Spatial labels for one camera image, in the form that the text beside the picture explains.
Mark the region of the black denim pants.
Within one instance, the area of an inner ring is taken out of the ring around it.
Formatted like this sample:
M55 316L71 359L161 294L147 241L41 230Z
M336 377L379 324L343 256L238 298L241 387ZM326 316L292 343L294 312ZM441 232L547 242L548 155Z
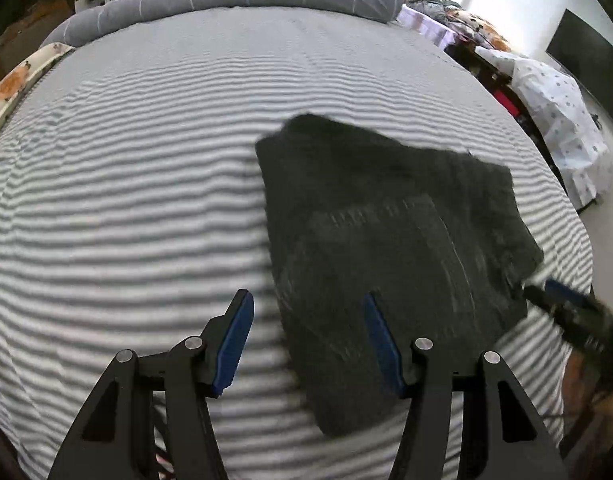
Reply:
M319 429L343 437L395 407L368 333L380 310L408 376L410 344L447 344L467 373L527 315L543 260L508 168L301 115L256 143L272 275L293 370Z

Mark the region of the grey white striped bedsheet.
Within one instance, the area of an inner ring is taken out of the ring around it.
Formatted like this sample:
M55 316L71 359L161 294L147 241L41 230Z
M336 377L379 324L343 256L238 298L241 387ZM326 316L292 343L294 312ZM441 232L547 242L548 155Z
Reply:
M545 273L591 287L591 241L533 142L416 32L300 8L132 25L63 58L0 130L0 429L29 477L116 352L169 349L245 288L256 320L210 405L230 477L387 478L405 408L326 438L280 344L254 145L307 112L506 165Z

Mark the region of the white patterned cloth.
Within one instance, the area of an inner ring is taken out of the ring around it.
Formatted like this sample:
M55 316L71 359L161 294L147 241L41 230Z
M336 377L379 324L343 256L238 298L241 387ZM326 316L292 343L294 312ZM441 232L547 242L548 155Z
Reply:
M573 206L582 209L608 192L613 175L610 150L575 79L512 52L483 47L475 52L510 77L510 88L527 107Z

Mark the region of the black television screen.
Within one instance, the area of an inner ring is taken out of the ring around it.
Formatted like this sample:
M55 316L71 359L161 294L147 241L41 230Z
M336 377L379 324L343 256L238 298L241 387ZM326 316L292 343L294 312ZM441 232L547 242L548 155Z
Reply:
M582 84L613 121L613 45L565 10L546 52Z

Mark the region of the pile of colourful clothes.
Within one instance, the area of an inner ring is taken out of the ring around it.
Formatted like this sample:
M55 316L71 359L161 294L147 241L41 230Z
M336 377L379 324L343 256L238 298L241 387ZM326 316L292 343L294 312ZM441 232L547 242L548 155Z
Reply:
M490 22L451 0L407 0L396 21L442 50L463 40L485 49L512 51L508 41Z

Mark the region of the floral white pillow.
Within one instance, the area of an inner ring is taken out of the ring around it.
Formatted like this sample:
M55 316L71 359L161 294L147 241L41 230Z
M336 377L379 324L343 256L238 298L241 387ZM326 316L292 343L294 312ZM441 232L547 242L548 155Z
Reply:
M41 47L18 64L0 82L0 130L15 110L18 102L62 58L75 50L62 42Z

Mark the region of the brown wooden headboard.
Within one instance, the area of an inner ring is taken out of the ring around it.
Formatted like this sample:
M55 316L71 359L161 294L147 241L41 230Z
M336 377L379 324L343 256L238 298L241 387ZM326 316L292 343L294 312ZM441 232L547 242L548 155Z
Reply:
M75 0L23 0L0 32L0 81L73 14Z

